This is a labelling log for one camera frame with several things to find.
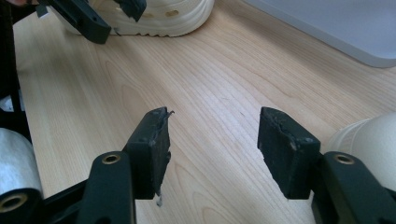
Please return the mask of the black metal stand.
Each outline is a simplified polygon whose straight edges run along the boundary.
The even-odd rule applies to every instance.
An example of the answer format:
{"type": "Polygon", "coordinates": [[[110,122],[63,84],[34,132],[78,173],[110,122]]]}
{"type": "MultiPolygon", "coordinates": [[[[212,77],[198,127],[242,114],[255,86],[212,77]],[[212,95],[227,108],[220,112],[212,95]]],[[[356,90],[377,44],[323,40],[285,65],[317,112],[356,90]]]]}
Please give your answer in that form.
{"type": "Polygon", "coordinates": [[[6,96],[11,99],[12,111],[0,108],[0,127],[20,133],[32,142],[26,113],[21,109],[11,5],[0,0],[0,99],[6,96]]]}

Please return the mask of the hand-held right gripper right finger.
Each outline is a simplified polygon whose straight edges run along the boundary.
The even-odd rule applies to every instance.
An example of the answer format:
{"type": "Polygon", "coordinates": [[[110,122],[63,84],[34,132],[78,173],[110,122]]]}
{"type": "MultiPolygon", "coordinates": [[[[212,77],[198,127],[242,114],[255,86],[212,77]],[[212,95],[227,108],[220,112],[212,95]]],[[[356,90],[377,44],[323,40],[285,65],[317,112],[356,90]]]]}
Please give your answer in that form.
{"type": "Polygon", "coordinates": [[[309,197],[308,174],[320,149],[320,141],[312,133],[285,112],[263,106],[257,148],[287,199],[309,197]]]}

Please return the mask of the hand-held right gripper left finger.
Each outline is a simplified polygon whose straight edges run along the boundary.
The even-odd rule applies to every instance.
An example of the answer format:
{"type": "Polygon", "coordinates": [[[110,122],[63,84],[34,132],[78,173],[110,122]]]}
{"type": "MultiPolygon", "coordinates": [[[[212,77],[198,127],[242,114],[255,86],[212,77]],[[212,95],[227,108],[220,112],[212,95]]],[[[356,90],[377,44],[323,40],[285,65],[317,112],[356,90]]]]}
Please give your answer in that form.
{"type": "Polygon", "coordinates": [[[149,111],[139,122],[123,151],[130,158],[134,196],[151,200],[161,194],[161,185],[171,160],[166,106],[149,111]]]}

